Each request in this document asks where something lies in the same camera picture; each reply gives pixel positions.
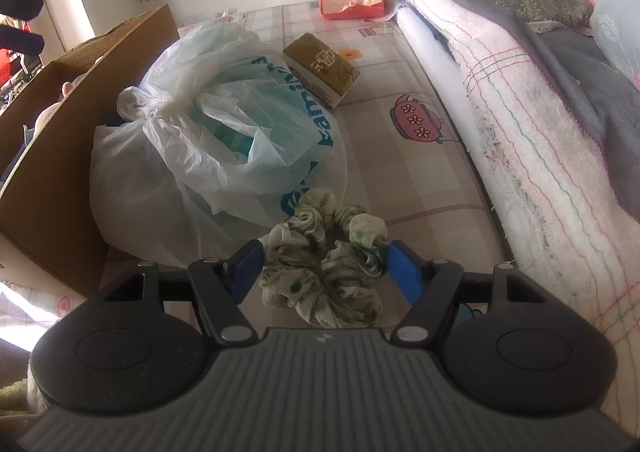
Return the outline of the green fabric scrunchie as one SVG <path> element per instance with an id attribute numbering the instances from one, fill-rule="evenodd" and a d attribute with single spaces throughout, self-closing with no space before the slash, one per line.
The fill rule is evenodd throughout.
<path id="1" fill-rule="evenodd" d="M 260 242 L 265 306 L 322 328 L 370 328 L 381 319 L 374 282 L 386 273 L 390 241 L 385 221 L 363 206 L 340 206 L 333 193 L 309 190 Z"/>

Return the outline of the white plastic shopping bag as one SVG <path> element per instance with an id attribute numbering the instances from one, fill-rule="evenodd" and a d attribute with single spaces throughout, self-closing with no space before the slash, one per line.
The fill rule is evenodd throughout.
<path id="1" fill-rule="evenodd" d="M 336 119 L 239 24 L 190 28 L 116 110 L 122 123 L 94 133 L 90 206 L 104 241 L 132 256 L 229 257 L 307 191 L 345 194 Z"/>

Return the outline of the gold tissue pack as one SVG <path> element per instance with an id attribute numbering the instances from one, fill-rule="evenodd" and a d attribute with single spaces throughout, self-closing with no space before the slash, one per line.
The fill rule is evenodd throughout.
<path id="1" fill-rule="evenodd" d="M 310 33 L 282 51 L 291 73 L 326 108 L 337 108 L 360 76 L 337 52 Z"/>

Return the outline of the pink plush toy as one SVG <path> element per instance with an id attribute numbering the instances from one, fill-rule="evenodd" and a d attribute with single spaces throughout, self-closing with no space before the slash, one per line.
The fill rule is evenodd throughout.
<path id="1" fill-rule="evenodd" d="M 74 88 L 85 78 L 85 74 L 81 74 L 71 82 L 64 82 L 61 88 L 61 94 L 58 100 L 51 105 L 49 105 L 45 110 L 43 110 L 37 117 L 34 126 L 34 134 L 39 134 L 44 126 L 50 122 L 51 117 L 54 113 L 60 108 L 62 101 L 69 96 Z"/>

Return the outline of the grey white quilted blanket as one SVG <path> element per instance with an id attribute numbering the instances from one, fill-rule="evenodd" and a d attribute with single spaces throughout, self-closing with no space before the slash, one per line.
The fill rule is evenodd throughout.
<path id="1" fill-rule="evenodd" d="M 398 22 L 518 266 L 612 342 L 605 412 L 639 430 L 639 95 L 589 37 L 491 0 L 404 0 Z"/>

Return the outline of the brown cardboard box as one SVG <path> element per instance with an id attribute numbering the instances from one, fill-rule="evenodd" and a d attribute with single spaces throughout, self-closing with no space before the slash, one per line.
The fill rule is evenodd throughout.
<path id="1" fill-rule="evenodd" d="M 177 38 L 168 6 L 143 13 L 48 63 L 2 112 L 2 280 L 57 295 L 98 289 L 107 245 L 89 205 L 93 134 L 116 120 L 119 93 Z M 81 74 L 34 134 L 38 115 Z"/>

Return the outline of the pink blue duvet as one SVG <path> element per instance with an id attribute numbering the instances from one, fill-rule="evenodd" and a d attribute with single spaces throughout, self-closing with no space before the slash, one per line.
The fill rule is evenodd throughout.
<path id="1" fill-rule="evenodd" d="M 640 0 L 589 0 L 596 42 L 617 71 L 639 89 Z"/>

